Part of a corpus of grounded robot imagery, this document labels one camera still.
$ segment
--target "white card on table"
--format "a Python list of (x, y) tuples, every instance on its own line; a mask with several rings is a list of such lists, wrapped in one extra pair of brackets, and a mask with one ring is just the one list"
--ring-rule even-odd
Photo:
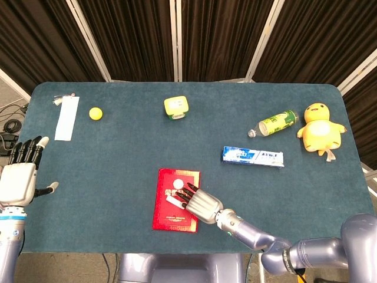
[(78, 96), (63, 96), (55, 140), (70, 141), (75, 124)]

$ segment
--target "green bottle label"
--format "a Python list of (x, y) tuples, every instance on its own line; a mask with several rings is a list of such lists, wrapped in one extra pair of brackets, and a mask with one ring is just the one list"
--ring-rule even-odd
[(261, 131), (263, 135), (268, 136), (277, 131), (283, 130), (287, 127), (292, 126), (297, 122), (299, 116), (293, 110), (284, 111), (281, 114), (274, 115), (263, 120)]

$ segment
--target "bottle cap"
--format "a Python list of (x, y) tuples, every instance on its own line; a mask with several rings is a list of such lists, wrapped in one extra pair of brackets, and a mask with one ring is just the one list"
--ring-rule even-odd
[(249, 137), (255, 137), (256, 136), (256, 132), (254, 130), (250, 130), (248, 133)]

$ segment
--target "toothpaste box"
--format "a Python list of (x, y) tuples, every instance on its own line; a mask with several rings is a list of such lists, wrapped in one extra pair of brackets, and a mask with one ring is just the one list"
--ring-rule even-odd
[(264, 150), (242, 149), (233, 146), (224, 146), (221, 160), (225, 163), (284, 167), (282, 152), (266, 152)]

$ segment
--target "red passport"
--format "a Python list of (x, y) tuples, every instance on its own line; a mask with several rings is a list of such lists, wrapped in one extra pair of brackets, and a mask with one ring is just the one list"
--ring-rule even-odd
[(173, 185), (177, 179), (182, 180), (185, 187), (187, 187), (187, 182), (199, 187), (200, 172), (177, 169), (158, 171), (153, 229), (196, 233), (198, 219), (187, 210), (180, 209), (166, 200), (168, 195), (181, 200), (176, 196), (176, 192), (183, 194), (184, 192), (181, 189), (175, 189)]

